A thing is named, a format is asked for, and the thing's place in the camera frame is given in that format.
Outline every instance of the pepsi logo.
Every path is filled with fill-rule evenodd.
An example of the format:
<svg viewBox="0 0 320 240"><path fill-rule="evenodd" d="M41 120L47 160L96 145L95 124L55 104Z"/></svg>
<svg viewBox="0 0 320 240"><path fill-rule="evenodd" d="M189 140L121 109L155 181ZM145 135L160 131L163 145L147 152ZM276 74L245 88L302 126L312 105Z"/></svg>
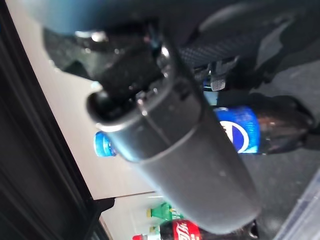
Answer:
<svg viewBox="0 0 320 240"><path fill-rule="evenodd" d="M220 124L237 152L243 153L249 146L249 136L246 130L232 121L220 121Z"/></svg>

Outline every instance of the coca-cola bottle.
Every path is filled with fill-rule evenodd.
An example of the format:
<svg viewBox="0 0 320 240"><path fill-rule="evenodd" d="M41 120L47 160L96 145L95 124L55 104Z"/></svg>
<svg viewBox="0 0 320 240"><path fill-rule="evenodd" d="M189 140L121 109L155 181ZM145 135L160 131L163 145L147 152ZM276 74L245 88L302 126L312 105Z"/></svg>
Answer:
<svg viewBox="0 0 320 240"><path fill-rule="evenodd" d="M186 219L175 219L160 225L160 233L136 235L132 240L255 240L258 239L255 223L224 235L207 232Z"/></svg>

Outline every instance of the red bottle cap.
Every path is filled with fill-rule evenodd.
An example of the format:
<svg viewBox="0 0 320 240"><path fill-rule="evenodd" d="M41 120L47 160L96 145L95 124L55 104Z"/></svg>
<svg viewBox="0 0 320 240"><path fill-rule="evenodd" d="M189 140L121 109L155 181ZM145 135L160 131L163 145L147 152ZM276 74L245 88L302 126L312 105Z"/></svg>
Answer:
<svg viewBox="0 0 320 240"><path fill-rule="evenodd" d="M140 234L140 235L133 236L132 240L144 240L144 237L142 236L142 234Z"/></svg>

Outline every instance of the plastic bottle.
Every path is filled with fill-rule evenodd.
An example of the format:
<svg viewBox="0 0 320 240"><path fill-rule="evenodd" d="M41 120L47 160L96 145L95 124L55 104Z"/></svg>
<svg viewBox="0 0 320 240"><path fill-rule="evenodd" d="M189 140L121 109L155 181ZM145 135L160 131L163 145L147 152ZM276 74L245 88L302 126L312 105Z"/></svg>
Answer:
<svg viewBox="0 0 320 240"><path fill-rule="evenodd" d="M160 225L160 233L136 235L132 240L255 240L254 223L224 235L216 235L199 228L186 219L166 221Z"/></svg>
<svg viewBox="0 0 320 240"><path fill-rule="evenodd" d="M313 127L313 119L286 97L263 97L238 107L214 112L240 154L275 154L301 147Z"/></svg>
<svg viewBox="0 0 320 240"><path fill-rule="evenodd" d="M98 157L114 157L117 155L115 149L110 143L109 138L103 131L98 131L94 135L93 147L95 154Z"/></svg>
<svg viewBox="0 0 320 240"><path fill-rule="evenodd" d="M146 211L147 217L155 217L163 219L165 221L171 221L173 219L183 219L184 216L173 208L169 203L164 202L155 208L149 208Z"/></svg>
<svg viewBox="0 0 320 240"><path fill-rule="evenodd" d="M160 226L159 225L151 226L149 228L149 233L151 233L151 234L160 234Z"/></svg>

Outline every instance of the red label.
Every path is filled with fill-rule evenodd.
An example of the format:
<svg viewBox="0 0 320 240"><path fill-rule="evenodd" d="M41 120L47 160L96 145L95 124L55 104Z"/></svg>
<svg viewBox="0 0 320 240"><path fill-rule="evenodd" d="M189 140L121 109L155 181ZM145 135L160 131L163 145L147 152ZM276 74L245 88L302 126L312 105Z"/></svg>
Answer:
<svg viewBox="0 0 320 240"><path fill-rule="evenodd" d="M198 226L188 220L174 220L172 227L174 240L201 240Z"/></svg>

